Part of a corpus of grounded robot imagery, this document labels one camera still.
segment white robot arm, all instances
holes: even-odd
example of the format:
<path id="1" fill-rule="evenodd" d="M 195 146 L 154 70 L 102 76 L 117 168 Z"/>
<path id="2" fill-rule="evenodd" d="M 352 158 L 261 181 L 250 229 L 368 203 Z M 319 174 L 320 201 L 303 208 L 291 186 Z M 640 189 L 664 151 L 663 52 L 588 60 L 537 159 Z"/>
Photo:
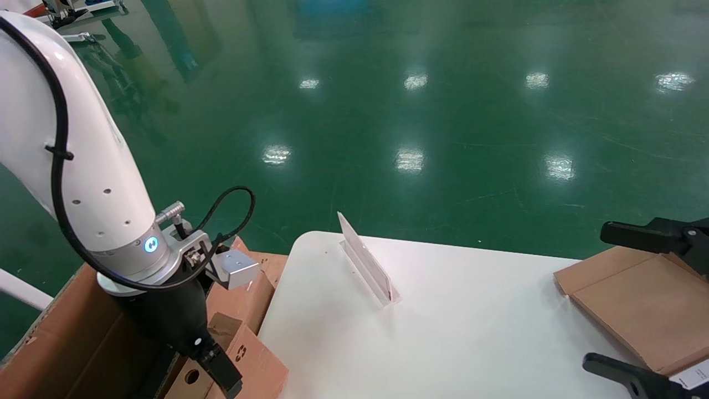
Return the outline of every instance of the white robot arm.
<path id="1" fill-rule="evenodd" d="M 250 218 L 253 192 L 227 190 L 194 230 L 180 202 L 156 216 L 125 139 L 69 43 L 41 22 L 0 11 L 0 71 L 0 163 L 56 218 L 145 336 L 197 360 L 235 397 L 241 375 L 206 330 L 196 278 L 204 270 L 230 289 L 256 278 L 254 261 L 221 245 Z M 252 198 L 246 219 L 210 240 L 202 227 L 237 190 Z"/>

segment blue indicator light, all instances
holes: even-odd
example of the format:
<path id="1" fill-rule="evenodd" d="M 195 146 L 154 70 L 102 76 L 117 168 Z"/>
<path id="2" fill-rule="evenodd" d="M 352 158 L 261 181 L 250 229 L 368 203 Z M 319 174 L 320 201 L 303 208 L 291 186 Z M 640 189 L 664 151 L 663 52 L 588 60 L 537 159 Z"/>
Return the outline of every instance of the blue indicator light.
<path id="1" fill-rule="evenodd" d="M 149 239 L 145 240 L 145 252 L 155 252 L 157 249 L 157 238 L 155 237 L 150 237 Z"/>

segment hole in cardboard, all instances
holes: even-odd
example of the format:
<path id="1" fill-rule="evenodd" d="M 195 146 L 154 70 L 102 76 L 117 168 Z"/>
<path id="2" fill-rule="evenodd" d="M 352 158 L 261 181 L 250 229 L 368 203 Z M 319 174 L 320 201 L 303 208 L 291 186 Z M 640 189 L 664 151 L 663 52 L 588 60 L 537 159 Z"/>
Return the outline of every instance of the hole in cardboard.
<path id="1" fill-rule="evenodd" d="M 193 368 L 190 371 L 187 371 L 187 374 L 184 377 L 184 382 L 186 382 L 187 385 L 192 385 L 197 382 L 197 378 L 199 378 L 199 371 Z"/>

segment black clamp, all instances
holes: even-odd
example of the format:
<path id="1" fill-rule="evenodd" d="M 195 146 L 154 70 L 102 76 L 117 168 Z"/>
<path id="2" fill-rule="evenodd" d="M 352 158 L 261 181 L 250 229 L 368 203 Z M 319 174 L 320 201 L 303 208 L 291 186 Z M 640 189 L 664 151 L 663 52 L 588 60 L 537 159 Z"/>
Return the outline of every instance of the black clamp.
<path id="1" fill-rule="evenodd" d="M 599 354 L 584 357 L 584 370 L 624 385 L 633 399 L 706 399 L 709 384 L 694 389 L 666 376 Z"/>
<path id="2" fill-rule="evenodd" d="M 45 146 L 45 150 L 51 152 L 54 155 L 58 155 L 58 156 L 64 158 L 65 160 L 73 160 L 74 159 L 74 154 L 70 153 L 69 151 L 59 151 L 58 149 L 50 146 L 49 144 L 47 144 Z"/>
<path id="3" fill-rule="evenodd" d="M 696 222 L 656 217 L 645 226 L 606 222 L 601 241 L 652 253 L 675 253 L 699 275 L 709 275 L 709 218 Z"/>

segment white table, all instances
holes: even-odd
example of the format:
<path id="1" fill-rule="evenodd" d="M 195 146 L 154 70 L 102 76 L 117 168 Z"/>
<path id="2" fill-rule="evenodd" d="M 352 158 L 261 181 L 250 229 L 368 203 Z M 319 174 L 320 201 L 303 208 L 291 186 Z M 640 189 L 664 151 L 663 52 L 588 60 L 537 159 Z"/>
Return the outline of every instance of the white table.
<path id="1" fill-rule="evenodd" d="M 377 304 L 342 234 L 298 238 L 259 333 L 290 370 L 283 399 L 629 398 L 581 368 L 636 360 L 557 290 L 577 261 L 362 239 L 402 299 Z"/>

